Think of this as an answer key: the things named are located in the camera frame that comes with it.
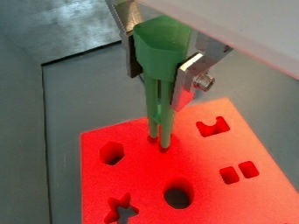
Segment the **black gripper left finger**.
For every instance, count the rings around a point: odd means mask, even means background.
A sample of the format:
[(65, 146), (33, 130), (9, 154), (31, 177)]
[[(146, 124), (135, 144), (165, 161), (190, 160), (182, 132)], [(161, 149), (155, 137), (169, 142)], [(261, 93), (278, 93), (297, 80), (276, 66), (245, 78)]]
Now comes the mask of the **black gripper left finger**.
[(126, 49), (127, 75), (135, 78), (143, 72), (143, 68), (137, 60), (134, 40), (134, 28), (145, 21), (138, 2), (135, 0), (106, 0), (106, 2), (121, 30), (122, 44)]

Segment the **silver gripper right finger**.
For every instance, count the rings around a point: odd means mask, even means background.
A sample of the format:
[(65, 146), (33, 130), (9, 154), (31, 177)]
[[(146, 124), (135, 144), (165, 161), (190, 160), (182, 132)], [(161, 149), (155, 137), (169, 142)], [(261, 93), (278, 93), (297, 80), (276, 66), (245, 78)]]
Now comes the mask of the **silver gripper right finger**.
[(203, 92), (211, 90), (215, 78), (210, 76), (210, 69), (234, 50), (203, 33), (198, 34), (195, 47), (198, 52), (178, 67), (171, 103), (175, 111), (181, 111), (193, 101), (198, 89)]

